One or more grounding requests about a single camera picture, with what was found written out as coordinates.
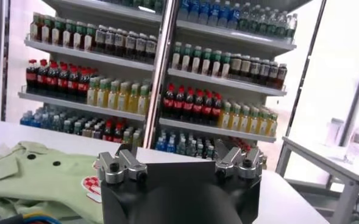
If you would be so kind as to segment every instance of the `bottle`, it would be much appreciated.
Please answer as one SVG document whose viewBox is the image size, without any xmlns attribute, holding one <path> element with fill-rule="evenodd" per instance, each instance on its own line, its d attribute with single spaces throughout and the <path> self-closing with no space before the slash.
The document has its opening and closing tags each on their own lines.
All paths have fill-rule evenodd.
<svg viewBox="0 0 359 224">
<path fill-rule="evenodd" d="M 219 128 L 229 129 L 229 119 L 230 119 L 230 115 L 231 115 L 230 107 L 231 107 L 231 104 L 229 102 L 225 102 L 224 112 L 221 113 L 220 118 L 219 118 L 219 124 L 218 124 Z"/>
<path fill-rule="evenodd" d="M 286 39 L 288 43 L 292 43 L 294 40 L 294 34 L 296 33 L 297 29 L 297 13 L 294 13 L 291 19 L 288 22 L 288 27 L 286 30 Z"/>
<path fill-rule="evenodd" d="M 201 4 L 200 10 L 199 10 L 199 17 L 198 17 L 199 24 L 206 25 L 208 23 L 209 11 L 210 11 L 210 1 L 205 0 Z"/>
<path fill-rule="evenodd" d="M 248 31 L 250 25 L 250 2 L 246 2 L 243 8 L 241 9 L 241 15 L 239 19 L 238 30 L 240 31 Z"/>
<path fill-rule="evenodd" d="M 129 103 L 127 106 L 127 111 L 130 113 L 137 113 L 138 98 L 139 98 L 139 94 L 138 94 L 139 86 L 140 86 L 139 83 L 134 83 L 132 85 L 132 90 L 131 90 L 130 96 L 129 96 Z"/>
<path fill-rule="evenodd" d="M 352 164 L 359 157 L 359 127 L 351 135 L 350 143 L 344 156 L 344 161 Z"/>
<path fill-rule="evenodd" d="M 174 54 L 172 55 L 172 63 L 171 66 L 174 69 L 180 69 L 180 52 L 182 48 L 181 42 L 175 42 Z"/>
<path fill-rule="evenodd" d="M 199 0 L 192 0 L 191 9 L 187 20 L 192 23 L 197 23 L 198 16 L 199 16 Z"/>
<path fill-rule="evenodd" d="M 107 108 L 116 110 L 118 108 L 119 80 L 111 82 L 110 93 L 108 94 Z"/>
<path fill-rule="evenodd" d="M 219 11 L 217 26 L 224 28 L 227 27 L 229 13 L 230 13 L 230 2 L 225 1 L 224 7 Z"/>
</svg>

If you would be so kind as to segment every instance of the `white shelf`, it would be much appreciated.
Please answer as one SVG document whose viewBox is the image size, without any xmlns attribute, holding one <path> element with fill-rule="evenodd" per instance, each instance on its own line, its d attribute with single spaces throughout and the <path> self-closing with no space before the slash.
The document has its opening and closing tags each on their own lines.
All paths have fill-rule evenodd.
<svg viewBox="0 0 359 224">
<path fill-rule="evenodd" d="M 94 53 L 94 52 L 79 51 L 79 50 L 75 50 L 75 49 L 71 49 L 71 48 L 67 48 L 67 47 L 45 44 L 45 43 L 32 41 L 32 40 L 28 40 L 28 39 L 25 40 L 25 45 L 35 48 L 35 49 L 38 49 L 38 50 L 41 50 L 41 51 L 50 52 L 50 53 L 58 53 L 58 54 L 79 57 L 79 58 L 86 58 L 86 59 L 90 59 L 90 60 L 94 60 L 94 61 L 100 61 L 100 62 L 109 63 L 109 64 L 113 64 L 113 65 L 120 65 L 120 66 L 128 67 L 128 68 L 136 68 L 136 69 L 140 69 L 140 70 L 144 70 L 144 71 L 152 71 L 154 68 L 153 65 L 149 65 L 149 64 L 145 64 L 145 63 L 141 63 L 141 62 L 137 62 L 137 61 L 127 60 L 125 58 L 112 57 L 112 56 L 98 54 L 98 53 Z"/>
<path fill-rule="evenodd" d="M 236 81 L 236 80 L 232 80 L 232 79 L 222 79 L 222 78 L 216 78 L 216 77 L 211 77 L 211 76 L 207 76 L 207 75 L 200 75 L 200 74 L 195 74 L 195 73 L 181 71 L 181 70 L 172 69 L 172 68 L 168 69 L 168 74 L 171 76 L 181 77 L 181 78 L 185 78 L 185 79 L 192 79 L 192 80 L 198 80 L 201 82 L 214 83 L 216 85 L 228 86 L 228 87 L 237 88 L 237 89 L 245 89 L 245 90 L 249 90 L 249 91 L 253 91 L 253 92 L 257 92 L 257 93 L 263 93 L 268 96 L 284 96 L 284 95 L 286 95 L 286 92 L 277 90 L 277 89 L 273 89 L 273 88 L 268 88 L 268 87 L 264 87 L 264 86 L 260 86 L 260 85 L 256 85 L 256 84 L 242 82 L 242 81 Z"/>
<path fill-rule="evenodd" d="M 245 132 L 240 131 L 232 131 L 232 130 L 226 130 L 222 128 L 216 128 L 216 127 L 210 127 L 206 125 L 199 125 L 199 124 L 192 124 L 182 121 L 175 121 L 172 119 L 166 119 L 166 118 L 160 118 L 159 124 L 161 125 L 167 125 L 170 127 L 176 127 L 176 128 L 183 128 L 187 130 L 194 130 L 194 131 L 201 131 L 205 133 L 211 133 L 216 135 L 224 135 L 224 136 L 231 136 L 236 138 L 244 138 L 249 140 L 256 140 L 256 141 L 263 141 L 263 142 L 274 142 L 275 138 L 263 136 L 263 135 L 254 135 L 249 134 Z"/>
<path fill-rule="evenodd" d="M 34 101 L 43 102 L 43 103 L 49 103 L 49 104 L 58 105 L 61 107 L 68 107 L 68 108 L 73 108 L 73 109 L 77 109 L 77 110 L 90 111 L 90 112 L 94 112 L 94 113 L 106 114 L 106 115 L 116 116 L 116 117 L 124 117 L 127 119 L 136 120 L 136 121 L 144 121 L 144 119 L 145 119 L 145 116 L 140 115 L 140 114 L 133 114 L 133 113 L 128 113 L 128 112 L 124 112 L 124 111 L 111 110 L 108 108 L 94 107 L 94 106 L 90 106 L 87 104 L 67 101 L 67 100 L 63 100 L 63 99 L 57 99 L 54 97 L 26 93 L 25 91 L 19 92 L 18 95 L 22 99 L 34 100 Z"/>
</svg>

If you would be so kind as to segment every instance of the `green cloth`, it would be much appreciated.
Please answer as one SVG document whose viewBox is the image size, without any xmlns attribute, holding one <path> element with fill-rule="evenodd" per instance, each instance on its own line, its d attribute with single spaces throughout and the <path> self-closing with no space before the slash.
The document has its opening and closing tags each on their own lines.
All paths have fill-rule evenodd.
<svg viewBox="0 0 359 224">
<path fill-rule="evenodd" d="M 0 216 L 42 211 L 57 219 L 81 216 L 103 223 L 102 205 L 87 197 L 91 192 L 82 186 L 84 178 L 96 175 L 95 159 L 35 142 L 18 143 L 0 156 Z"/>
</svg>

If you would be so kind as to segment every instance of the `water bottle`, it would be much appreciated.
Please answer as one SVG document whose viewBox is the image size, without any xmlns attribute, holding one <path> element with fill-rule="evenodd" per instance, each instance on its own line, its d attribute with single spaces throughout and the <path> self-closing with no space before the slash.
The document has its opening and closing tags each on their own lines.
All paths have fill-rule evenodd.
<svg viewBox="0 0 359 224">
<path fill-rule="evenodd" d="M 178 12 L 178 19 L 186 21 L 187 16 L 189 15 L 189 0 L 182 0 L 179 12 Z"/>
<path fill-rule="evenodd" d="M 241 9 L 238 30 L 247 31 L 249 28 L 250 2 L 245 3 Z"/>
<path fill-rule="evenodd" d="M 209 18 L 209 11 L 210 11 L 210 3 L 209 0 L 205 0 L 199 9 L 199 17 L 198 23 L 206 25 L 208 23 Z"/>
<path fill-rule="evenodd" d="M 193 0 L 191 3 L 191 10 L 187 20 L 192 23 L 197 23 L 198 15 L 199 15 L 199 0 Z"/>
<path fill-rule="evenodd" d="M 240 19 L 240 4 L 235 3 L 235 6 L 230 11 L 229 20 L 227 27 L 229 29 L 237 29 Z"/>
<path fill-rule="evenodd" d="M 212 5 L 209 13 L 209 19 L 208 19 L 209 26 L 217 26 L 219 12 L 220 12 L 220 0 L 215 0 L 215 3 Z"/>
<path fill-rule="evenodd" d="M 359 157 L 359 127 L 352 133 L 344 161 L 352 164 L 357 157 Z"/>
<path fill-rule="evenodd" d="M 219 26 L 219 27 L 227 27 L 229 13 L 230 13 L 230 2 L 226 1 L 226 3 L 224 4 L 224 7 L 218 13 L 217 26 Z"/>
</svg>

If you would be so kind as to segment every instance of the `metal pole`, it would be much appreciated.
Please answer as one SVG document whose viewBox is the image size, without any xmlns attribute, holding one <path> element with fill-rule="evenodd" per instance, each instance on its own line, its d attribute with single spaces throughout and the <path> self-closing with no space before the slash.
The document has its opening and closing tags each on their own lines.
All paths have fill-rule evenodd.
<svg viewBox="0 0 359 224">
<path fill-rule="evenodd" d="M 354 98 L 351 103 L 349 114 L 347 115 L 346 124 L 344 126 L 342 136 L 339 142 L 339 146 L 346 146 L 349 142 L 349 136 L 351 135 L 352 129 L 354 128 L 355 118 L 359 109 L 359 82 L 357 90 L 354 94 Z"/>
<path fill-rule="evenodd" d="M 143 148 L 151 148 L 154 127 L 156 122 L 156 113 L 158 106 L 158 97 L 162 88 L 162 78 L 166 72 L 168 65 L 169 50 L 171 45 L 171 37 L 175 28 L 177 18 L 178 0 L 167 0 L 166 10 L 163 14 L 162 23 L 160 25 L 159 42 L 156 50 L 155 70 L 152 78 L 151 102 L 149 103 L 146 128 L 144 133 Z"/>
</svg>

